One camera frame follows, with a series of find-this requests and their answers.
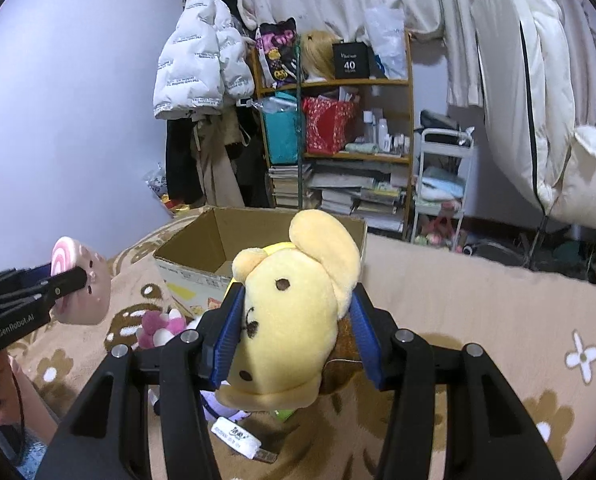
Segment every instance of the human hand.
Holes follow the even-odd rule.
[[[15,389],[14,375],[9,356],[5,350],[0,352],[0,426],[20,422],[20,403]]]

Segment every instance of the bookshelf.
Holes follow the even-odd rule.
[[[407,73],[408,79],[387,79],[387,78],[367,78],[367,79],[332,79],[314,82],[300,82],[300,84],[285,85],[279,88],[267,88],[263,81],[262,67],[258,59],[257,50],[252,50],[250,64],[255,82],[255,98],[262,99],[265,96],[274,94],[279,91],[296,91],[298,99],[302,95],[304,89],[332,89],[340,86],[354,86],[366,88],[369,86],[384,86],[387,88],[398,89],[403,91],[403,97],[398,101],[397,110],[384,111],[384,117],[388,121],[407,121],[407,128],[405,134],[409,137],[409,153],[414,153],[414,100],[413,100],[413,71],[411,60],[411,35],[406,33],[404,36],[405,48],[407,51]],[[263,130],[263,142],[265,146],[265,159],[267,160],[267,167],[270,168],[271,158],[269,155],[269,147],[267,142],[267,130],[265,128],[264,120],[261,120]],[[304,160],[347,160],[347,161],[361,161],[361,162],[382,162],[387,164],[397,164],[409,167],[409,185],[407,186],[407,197],[404,204],[404,218],[405,226],[402,232],[403,240],[407,237],[407,226],[409,224],[409,213],[412,204],[412,196],[414,193],[413,187],[413,165],[411,155],[395,156],[385,153],[367,154],[367,153],[348,153],[338,152],[334,155],[326,155],[319,153],[303,152],[304,140],[300,139],[302,146],[299,148],[299,166],[302,166]],[[300,190],[302,191],[302,181],[300,181]]]

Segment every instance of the metal screw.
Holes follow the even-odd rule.
[[[129,351],[129,347],[126,345],[116,345],[111,349],[111,355],[113,357],[124,357]]]
[[[401,328],[396,332],[396,339],[401,343],[411,343],[414,340],[414,333],[411,330]]]
[[[199,337],[200,334],[195,330],[186,330],[180,334],[180,339],[182,339],[184,343],[193,343],[194,341],[197,341]]]
[[[472,357],[480,357],[482,354],[484,354],[484,350],[482,349],[482,346],[480,345],[476,345],[475,343],[469,343],[467,345],[467,354],[469,354]]]

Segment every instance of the yellow plush toy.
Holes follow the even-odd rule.
[[[243,332],[218,401],[255,411],[294,410],[318,397],[338,321],[360,277],[345,227],[319,210],[297,213],[289,242],[245,249],[233,277],[245,284]]]

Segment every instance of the white tag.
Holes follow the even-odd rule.
[[[249,460],[254,459],[255,453],[262,446],[262,443],[255,436],[223,416],[216,420],[216,423],[211,428],[211,433],[227,444],[227,446],[242,453]]]

